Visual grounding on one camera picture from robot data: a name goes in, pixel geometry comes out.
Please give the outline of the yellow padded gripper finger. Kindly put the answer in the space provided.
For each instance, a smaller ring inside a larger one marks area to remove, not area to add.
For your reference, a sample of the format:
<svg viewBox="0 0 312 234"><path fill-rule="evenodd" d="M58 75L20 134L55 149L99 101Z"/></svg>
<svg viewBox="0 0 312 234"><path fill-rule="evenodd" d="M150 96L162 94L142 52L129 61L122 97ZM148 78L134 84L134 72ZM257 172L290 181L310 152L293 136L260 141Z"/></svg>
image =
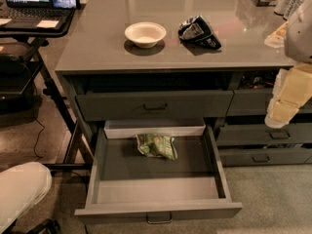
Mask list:
<svg viewBox="0 0 312 234"><path fill-rule="evenodd" d="M280 69L265 117L265 125L281 129L312 98L312 65L299 63L289 70Z"/></svg>

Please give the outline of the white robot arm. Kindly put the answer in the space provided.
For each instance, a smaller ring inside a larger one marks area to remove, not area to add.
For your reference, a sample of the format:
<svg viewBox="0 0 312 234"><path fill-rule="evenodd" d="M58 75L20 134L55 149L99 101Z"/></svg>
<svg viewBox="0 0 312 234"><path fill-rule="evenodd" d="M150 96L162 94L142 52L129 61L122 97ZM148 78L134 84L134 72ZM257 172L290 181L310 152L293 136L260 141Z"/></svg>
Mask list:
<svg viewBox="0 0 312 234"><path fill-rule="evenodd" d="M305 0L288 20L284 49L296 65L276 76L264 120L273 129L288 125L312 98L312 0Z"/></svg>

